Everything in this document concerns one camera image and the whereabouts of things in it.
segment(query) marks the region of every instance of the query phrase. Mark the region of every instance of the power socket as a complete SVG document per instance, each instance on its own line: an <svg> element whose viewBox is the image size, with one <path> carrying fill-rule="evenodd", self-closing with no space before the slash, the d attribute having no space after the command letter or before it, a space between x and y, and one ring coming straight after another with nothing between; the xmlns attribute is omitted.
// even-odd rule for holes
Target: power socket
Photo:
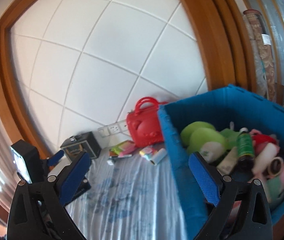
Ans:
<svg viewBox="0 0 284 240"><path fill-rule="evenodd" d="M107 129L107 126L99 128L98 131L99 131L101 137L103 137L103 138L110 135L109 130Z"/></svg>
<svg viewBox="0 0 284 240"><path fill-rule="evenodd" d="M118 125L122 132L125 132L128 130L128 124L126 123L125 120L118 122Z"/></svg>
<svg viewBox="0 0 284 240"><path fill-rule="evenodd" d="M117 134L117 133L121 132L120 127L118 126L117 123L110 124L110 125L107 126L107 128L109 129L110 134Z"/></svg>

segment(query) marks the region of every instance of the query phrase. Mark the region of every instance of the bed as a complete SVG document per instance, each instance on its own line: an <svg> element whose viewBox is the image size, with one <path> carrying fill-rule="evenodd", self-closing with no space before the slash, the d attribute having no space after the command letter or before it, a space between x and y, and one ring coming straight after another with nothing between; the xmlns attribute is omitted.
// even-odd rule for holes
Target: bed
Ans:
<svg viewBox="0 0 284 240"><path fill-rule="evenodd" d="M87 174L92 188L66 207L86 239L187 239L169 157L107 159L104 149Z"/></svg>

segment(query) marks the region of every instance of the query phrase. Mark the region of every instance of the green plush toy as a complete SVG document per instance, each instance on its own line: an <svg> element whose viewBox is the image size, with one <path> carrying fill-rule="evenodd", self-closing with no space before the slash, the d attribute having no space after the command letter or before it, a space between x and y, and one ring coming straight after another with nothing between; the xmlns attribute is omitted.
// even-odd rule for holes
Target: green plush toy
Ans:
<svg viewBox="0 0 284 240"><path fill-rule="evenodd" d="M226 150L228 143L223 135L211 128L198 128L190 139L187 153L199 152L208 162L217 160Z"/></svg>
<svg viewBox="0 0 284 240"><path fill-rule="evenodd" d="M236 139L240 132L235 132L229 128L226 128L220 132L221 135L223 135L226 138L227 141L227 150L231 150L233 147L236 146Z"/></svg>
<svg viewBox="0 0 284 240"><path fill-rule="evenodd" d="M189 140L192 133L199 128L209 128L211 130L216 130L215 127L208 122L193 122L185 127L181 132L181 140L184 146L189 146Z"/></svg>

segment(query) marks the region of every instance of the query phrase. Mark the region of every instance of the blue plastic bin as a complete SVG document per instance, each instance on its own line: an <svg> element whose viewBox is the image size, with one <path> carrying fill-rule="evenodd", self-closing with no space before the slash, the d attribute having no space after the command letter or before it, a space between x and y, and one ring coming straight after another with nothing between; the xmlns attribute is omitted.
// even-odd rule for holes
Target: blue plastic bin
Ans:
<svg viewBox="0 0 284 240"><path fill-rule="evenodd" d="M195 121L213 124L218 131L229 127L258 129L276 134L284 149L284 108L242 88L228 87L161 106L158 111L165 145L172 164L188 238L193 239L207 220L204 195L188 166L189 155L180 133ZM276 224L284 214L284 201L271 212Z"/></svg>

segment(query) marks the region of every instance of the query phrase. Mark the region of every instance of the black box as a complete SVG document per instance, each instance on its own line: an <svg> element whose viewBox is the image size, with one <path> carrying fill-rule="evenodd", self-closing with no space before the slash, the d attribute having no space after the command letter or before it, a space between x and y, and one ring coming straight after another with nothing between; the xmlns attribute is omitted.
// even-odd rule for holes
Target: black box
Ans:
<svg viewBox="0 0 284 240"><path fill-rule="evenodd" d="M36 147L19 140L12 144L10 149L17 171L22 175L23 179L28 183L44 181L43 164Z"/></svg>
<svg viewBox="0 0 284 240"><path fill-rule="evenodd" d="M74 160L81 151L86 151L91 159L96 159L101 153L101 147L92 132L71 136L61 145L70 160Z"/></svg>

